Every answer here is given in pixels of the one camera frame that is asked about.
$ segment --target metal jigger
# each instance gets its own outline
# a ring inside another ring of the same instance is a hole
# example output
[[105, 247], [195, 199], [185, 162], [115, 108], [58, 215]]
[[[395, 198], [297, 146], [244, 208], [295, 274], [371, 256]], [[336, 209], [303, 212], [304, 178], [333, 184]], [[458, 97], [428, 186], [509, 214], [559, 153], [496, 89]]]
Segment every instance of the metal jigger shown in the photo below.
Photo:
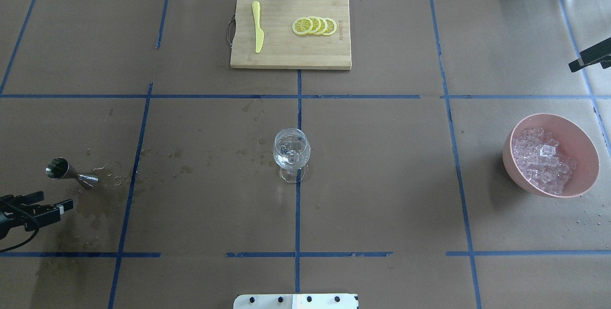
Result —
[[51, 161], [46, 166], [46, 175], [53, 180], [57, 179], [76, 179], [81, 186], [85, 187], [86, 190], [93, 189], [94, 185], [98, 183], [98, 176], [93, 173], [81, 173], [77, 172], [66, 159], [58, 157]]

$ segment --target wooden cutting board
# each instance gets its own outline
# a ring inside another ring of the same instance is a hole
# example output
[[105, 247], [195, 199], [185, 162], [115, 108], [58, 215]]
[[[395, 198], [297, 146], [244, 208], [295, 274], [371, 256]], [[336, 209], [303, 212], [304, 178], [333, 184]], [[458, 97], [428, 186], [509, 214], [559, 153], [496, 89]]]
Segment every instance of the wooden cutting board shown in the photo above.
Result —
[[[253, 1], [237, 0], [232, 68], [334, 69], [352, 67], [349, 0], [256, 0], [261, 4], [263, 48], [255, 53]], [[315, 16], [337, 22], [336, 33], [296, 35], [297, 18]]]

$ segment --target wine glass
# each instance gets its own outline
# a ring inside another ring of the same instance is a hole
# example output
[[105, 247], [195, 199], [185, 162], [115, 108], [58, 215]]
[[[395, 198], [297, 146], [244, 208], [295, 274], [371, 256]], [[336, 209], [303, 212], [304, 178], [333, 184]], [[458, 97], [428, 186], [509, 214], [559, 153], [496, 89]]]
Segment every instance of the wine glass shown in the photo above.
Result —
[[272, 153], [275, 162], [280, 166], [280, 176], [284, 181], [297, 183], [297, 177], [300, 180], [304, 178], [310, 159], [310, 143], [303, 131], [298, 128], [281, 130], [275, 136]]

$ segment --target lemon slice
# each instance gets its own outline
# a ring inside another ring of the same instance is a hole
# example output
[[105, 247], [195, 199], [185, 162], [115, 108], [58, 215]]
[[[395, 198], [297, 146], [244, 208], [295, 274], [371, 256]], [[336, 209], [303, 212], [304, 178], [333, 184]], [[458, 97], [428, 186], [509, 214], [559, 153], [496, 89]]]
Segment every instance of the lemon slice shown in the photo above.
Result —
[[326, 18], [318, 18], [320, 21], [320, 27], [317, 31], [311, 32], [312, 34], [321, 35], [327, 31], [327, 20]]
[[308, 34], [314, 34], [315, 32], [318, 32], [321, 27], [321, 19], [319, 17], [308, 17], [308, 19], [312, 20], [312, 30], [310, 30]]
[[331, 18], [325, 18], [325, 24], [327, 24], [327, 30], [323, 32], [323, 35], [332, 35], [337, 30], [336, 21]]
[[297, 35], [310, 33], [314, 28], [314, 22], [310, 18], [298, 18], [293, 22], [293, 32]]

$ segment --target pink bowl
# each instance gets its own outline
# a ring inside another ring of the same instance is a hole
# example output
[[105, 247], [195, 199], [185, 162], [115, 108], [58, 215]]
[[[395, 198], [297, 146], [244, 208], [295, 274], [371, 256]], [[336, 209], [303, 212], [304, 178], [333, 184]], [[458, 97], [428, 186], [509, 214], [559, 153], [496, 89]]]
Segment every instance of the pink bowl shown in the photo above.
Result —
[[[513, 160], [511, 140], [514, 135], [519, 137], [524, 129], [537, 127], [551, 132], [560, 143], [562, 153], [577, 161], [577, 168], [559, 196], [544, 192], [529, 183]], [[519, 187], [532, 194], [555, 198], [572, 198], [586, 193], [596, 182], [600, 168], [598, 153], [588, 135], [571, 120], [550, 113], [537, 113], [520, 120], [505, 141], [503, 163], [509, 176]]]

